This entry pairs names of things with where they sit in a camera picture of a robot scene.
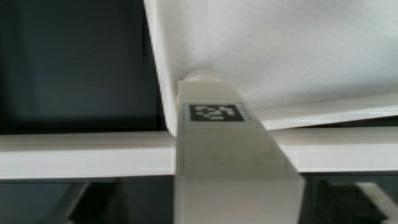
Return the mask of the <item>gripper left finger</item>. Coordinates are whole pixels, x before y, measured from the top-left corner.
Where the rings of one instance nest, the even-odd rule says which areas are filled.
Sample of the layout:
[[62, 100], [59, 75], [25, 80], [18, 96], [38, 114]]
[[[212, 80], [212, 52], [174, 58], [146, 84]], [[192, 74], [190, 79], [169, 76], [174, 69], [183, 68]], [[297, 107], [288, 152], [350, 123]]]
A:
[[123, 182], [73, 183], [38, 224], [128, 224]]

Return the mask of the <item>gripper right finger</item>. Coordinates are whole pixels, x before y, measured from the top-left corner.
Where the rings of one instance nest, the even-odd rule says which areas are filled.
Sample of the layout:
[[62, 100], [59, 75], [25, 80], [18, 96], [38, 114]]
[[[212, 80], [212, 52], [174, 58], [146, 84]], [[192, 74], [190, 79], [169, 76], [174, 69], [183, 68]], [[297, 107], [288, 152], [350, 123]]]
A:
[[308, 224], [398, 224], [398, 176], [309, 176]]

